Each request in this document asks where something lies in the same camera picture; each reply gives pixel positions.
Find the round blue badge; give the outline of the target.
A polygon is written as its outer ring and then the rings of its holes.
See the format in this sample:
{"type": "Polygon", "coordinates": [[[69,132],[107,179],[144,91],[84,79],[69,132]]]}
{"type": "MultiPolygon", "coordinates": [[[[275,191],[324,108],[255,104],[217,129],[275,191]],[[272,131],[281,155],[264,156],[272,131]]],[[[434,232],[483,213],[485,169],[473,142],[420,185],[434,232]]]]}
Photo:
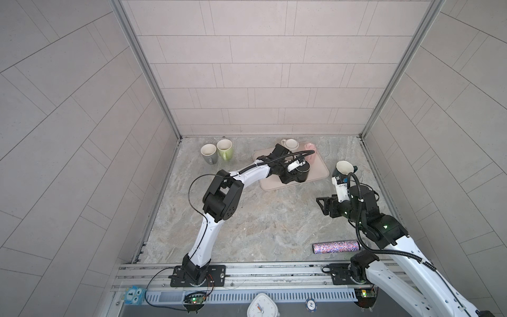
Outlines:
{"type": "Polygon", "coordinates": [[[305,302],[307,311],[313,313],[316,311],[316,302],[314,299],[307,299],[305,302]]]}

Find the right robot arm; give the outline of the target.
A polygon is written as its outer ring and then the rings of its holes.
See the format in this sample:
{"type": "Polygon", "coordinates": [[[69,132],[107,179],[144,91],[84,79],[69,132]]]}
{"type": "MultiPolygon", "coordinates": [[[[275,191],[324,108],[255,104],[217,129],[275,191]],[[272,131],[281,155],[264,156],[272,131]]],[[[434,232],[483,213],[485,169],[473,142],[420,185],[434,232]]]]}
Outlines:
{"type": "Polygon", "coordinates": [[[337,194],[316,198],[325,216],[344,217],[355,227],[361,251],[351,258],[351,279],[376,285],[411,316],[492,316],[440,274],[405,227],[380,212],[378,199],[364,184],[340,184],[337,194]]]}

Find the white mug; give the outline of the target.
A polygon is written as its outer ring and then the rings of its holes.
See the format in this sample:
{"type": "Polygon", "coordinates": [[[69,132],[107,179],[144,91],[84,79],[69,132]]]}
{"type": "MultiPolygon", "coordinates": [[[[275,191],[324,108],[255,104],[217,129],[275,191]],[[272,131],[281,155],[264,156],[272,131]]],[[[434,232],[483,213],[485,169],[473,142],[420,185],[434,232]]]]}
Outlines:
{"type": "Polygon", "coordinates": [[[295,139],[282,139],[280,144],[292,152],[298,151],[300,144],[295,139]]]}

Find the left circuit board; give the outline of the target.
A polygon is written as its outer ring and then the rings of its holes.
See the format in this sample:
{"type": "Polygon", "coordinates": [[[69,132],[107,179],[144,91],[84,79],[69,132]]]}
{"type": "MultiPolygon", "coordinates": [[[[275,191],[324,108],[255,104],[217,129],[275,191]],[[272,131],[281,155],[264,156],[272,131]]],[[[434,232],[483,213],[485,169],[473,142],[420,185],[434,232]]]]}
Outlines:
{"type": "Polygon", "coordinates": [[[198,291],[194,293],[190,293],[184,297],[183,306],[187,310],[187,312],[197,312],[202,309],[207,300],[207,293],[203,291],[198,291]]]}

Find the pink plastic tray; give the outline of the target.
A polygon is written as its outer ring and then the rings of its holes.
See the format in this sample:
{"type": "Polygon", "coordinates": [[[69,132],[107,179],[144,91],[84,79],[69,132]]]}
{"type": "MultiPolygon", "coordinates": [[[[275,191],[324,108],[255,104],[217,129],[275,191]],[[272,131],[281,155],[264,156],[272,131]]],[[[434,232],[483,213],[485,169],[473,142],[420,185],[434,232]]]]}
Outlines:
{"type": "MultiPolygon", "coordinates": [[[[258,150],[253,154],[253,158],[256,159],[262,155],[269,155],[273,151],[273,149],[274,148],[272,147],[268,149],[258,150]]],[[[316,154],[314,154],[314,161],[310,163],[308,178],[304,183],[306,184],[309,182],[314,182],[316,180],[328,178],[329,176],[330,172],[326,166],[326,163],[324,162],[320,152],[317,151],[316,154]]],[[[283,184],[277,175],[272,175],[268,178],[264,178],[260,180],[259,183],[260,187],[265,191],[277,190],[288,186],[302,185],[302,183],[295,181],[289,182],[288,184],[283,184]]]]}

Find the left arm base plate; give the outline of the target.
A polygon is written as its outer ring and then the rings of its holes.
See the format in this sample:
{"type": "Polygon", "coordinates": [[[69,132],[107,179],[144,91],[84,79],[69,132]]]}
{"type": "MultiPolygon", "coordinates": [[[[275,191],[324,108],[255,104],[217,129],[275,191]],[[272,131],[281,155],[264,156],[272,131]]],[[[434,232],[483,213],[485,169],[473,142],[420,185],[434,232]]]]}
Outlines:
{"type": "Polygon", "coordinates": [[[171,287],[222,287],[226,276],[225,265],[206,265],[203,268],[186,268],[177,265],[170,276],[171,287]]]}

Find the grey mug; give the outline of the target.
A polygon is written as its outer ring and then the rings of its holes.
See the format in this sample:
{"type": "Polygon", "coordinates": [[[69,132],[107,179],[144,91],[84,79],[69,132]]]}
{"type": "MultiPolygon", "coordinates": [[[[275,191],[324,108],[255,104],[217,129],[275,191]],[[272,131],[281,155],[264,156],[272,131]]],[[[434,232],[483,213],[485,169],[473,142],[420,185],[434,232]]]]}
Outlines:
{"type": "Polygon", "coordinates": [[[201,155],[205,162],[209,165],[216,165],[218,162],[218,150],[217,147],[214,144],[205,144],[201,147],[201,155]]]}

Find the dark green mug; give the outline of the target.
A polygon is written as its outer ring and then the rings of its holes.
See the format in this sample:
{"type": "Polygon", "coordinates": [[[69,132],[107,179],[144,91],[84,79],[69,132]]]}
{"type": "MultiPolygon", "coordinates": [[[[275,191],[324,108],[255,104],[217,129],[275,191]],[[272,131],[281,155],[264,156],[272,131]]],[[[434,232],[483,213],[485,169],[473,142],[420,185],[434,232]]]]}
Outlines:
{"type": "Polygon", "coordinates": [[[358,167],[348,161],[338,161],[332,173],[332,177],[345,177],[350,173],[356,173],[358,167]]]}

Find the light green mug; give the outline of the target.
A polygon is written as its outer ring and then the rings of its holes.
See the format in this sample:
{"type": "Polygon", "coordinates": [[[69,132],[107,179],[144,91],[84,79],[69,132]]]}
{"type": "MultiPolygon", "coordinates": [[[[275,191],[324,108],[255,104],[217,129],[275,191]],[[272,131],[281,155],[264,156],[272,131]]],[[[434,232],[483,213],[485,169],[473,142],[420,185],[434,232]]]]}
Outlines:
{"type": "Polygon", "coordinates": [[[220,157],[224,161],[230,161],[234,155],[233,142],[229,139],[222,139],[216,144],[220,157]]]}

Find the white kitchen timer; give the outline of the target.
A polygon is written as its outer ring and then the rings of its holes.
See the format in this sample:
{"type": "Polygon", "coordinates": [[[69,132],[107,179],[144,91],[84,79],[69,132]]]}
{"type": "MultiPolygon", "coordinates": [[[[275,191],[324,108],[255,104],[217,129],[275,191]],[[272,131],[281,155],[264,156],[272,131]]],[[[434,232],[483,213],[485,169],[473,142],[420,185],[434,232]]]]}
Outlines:
{"type": "Polygon", "coordinates": [[[277,304],[265,293],[259,293],[250,303],[247,317],[279,317],[277,304]]]}

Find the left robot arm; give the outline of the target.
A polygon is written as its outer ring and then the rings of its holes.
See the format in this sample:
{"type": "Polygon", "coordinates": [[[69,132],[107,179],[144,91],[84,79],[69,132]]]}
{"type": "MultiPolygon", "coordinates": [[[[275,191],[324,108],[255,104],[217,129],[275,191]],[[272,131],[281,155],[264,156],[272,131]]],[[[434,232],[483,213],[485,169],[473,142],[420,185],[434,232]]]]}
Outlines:
{"type": "Polygon", "coordinates": [[[191,250],[182,260],[183,280],[201,285],[207,279],[211,253],[224,222],[236,212],[243,189],[272,175],[283,184],[306,182],[310,163],[306,157],[315,150],[292,152],[277,144],[269,155],[262,155],[239,171],[219,170],[203,195],[201,228],[191,250]]]}

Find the glittery cylindrical bottle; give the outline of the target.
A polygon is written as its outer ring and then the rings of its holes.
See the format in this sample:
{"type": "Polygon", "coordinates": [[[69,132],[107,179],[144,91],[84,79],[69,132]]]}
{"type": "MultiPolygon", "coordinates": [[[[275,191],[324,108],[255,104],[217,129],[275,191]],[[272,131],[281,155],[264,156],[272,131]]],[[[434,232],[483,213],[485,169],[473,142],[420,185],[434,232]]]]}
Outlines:
{"type": "Polygon", "coordinates": [[[343,252],[358,252],[360,244],[357,240],[339,240],[325,243],[314,243],[312,251],[314,254],[332,254],[343,252]]]}

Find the right circuit board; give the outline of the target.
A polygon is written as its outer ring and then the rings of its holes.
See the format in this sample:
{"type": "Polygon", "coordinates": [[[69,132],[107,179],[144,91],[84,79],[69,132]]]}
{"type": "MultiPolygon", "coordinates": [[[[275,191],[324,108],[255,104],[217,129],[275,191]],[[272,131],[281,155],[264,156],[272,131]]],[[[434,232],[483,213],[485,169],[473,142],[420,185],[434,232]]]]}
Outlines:
{"type": "Polygon", "coordinates": [[[377,300],[377,293],[374,288],[354,289],[357,302],[355,303],[362,309],[372,309],[377,300]]]}

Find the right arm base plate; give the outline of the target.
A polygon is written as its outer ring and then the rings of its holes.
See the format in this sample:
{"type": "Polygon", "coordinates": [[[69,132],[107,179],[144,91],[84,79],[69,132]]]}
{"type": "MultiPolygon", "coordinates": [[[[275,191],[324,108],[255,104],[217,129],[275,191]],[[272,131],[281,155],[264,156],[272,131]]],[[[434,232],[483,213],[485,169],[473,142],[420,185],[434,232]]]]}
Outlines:
{"type": "Polygon", "coordinates": [[[365,269],[358,264],[328,264],[321,271],[331,276],[334,285],[370,285],[365,269]]]}

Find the blue owl sticker box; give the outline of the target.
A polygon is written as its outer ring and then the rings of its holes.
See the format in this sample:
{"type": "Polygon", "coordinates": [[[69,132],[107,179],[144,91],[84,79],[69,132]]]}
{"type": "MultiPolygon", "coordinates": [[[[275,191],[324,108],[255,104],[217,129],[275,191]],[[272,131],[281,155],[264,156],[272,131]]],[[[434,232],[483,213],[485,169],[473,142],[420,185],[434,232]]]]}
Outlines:
{"type": "Polygon", "coordinates": [[[146,289],[138,286],[132,286],[124,294],[125,305],[142,305],[145,302],[146,289]]]}

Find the circuit board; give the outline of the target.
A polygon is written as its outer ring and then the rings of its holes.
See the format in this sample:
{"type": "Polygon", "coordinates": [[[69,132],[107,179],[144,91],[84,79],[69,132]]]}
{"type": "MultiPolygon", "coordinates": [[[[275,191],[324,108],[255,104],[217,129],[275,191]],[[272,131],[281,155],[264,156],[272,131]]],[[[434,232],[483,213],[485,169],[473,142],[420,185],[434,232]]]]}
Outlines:
{"type": "Polygon", "coordinates": [[[377,293],[374,288],[354,289],[357,302],[355,303],[362,309],[372,309],[377,300],[377,293]]]}
{"type": "Polygon", "coordinates": [[[190,293],[184,297],[183,306],[187,310],[187,312],[197,312],[202,309],[207,300],[207,293],[203,291],[198,291],[194,293],[190,293]]]}

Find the black mug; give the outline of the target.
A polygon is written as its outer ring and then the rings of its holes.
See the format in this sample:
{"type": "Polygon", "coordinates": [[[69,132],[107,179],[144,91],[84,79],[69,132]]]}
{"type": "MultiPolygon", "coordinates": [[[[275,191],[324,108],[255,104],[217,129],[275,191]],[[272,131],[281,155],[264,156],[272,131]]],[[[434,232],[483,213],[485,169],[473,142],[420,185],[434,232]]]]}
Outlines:
{"type": "Polygon", "coordinates": [[[294,169],[294,180],[298,183],[306,182],[309,171],[310,164],[305,161],[303,165],[298,166],[296,169],[294,169]]]}

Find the aluminium mounting rail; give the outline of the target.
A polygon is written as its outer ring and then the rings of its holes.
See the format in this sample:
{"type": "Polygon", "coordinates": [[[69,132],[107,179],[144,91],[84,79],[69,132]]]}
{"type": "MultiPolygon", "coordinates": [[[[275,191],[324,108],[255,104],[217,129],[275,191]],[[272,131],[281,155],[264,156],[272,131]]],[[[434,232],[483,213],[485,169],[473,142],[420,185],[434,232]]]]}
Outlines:
{"type": "Polygon", "coordinates": [[[222,287],[171,287],[170,276],[175,264],[121,265],[112,282],[113,291],[138,286],[152,291],[225,291],[240,289],[329,289],[366,288],[370,285],[334,285],[331,276],[321,269],[328,264],[350,264],[348,261],[317,262],[230,262],[222,287]]]}

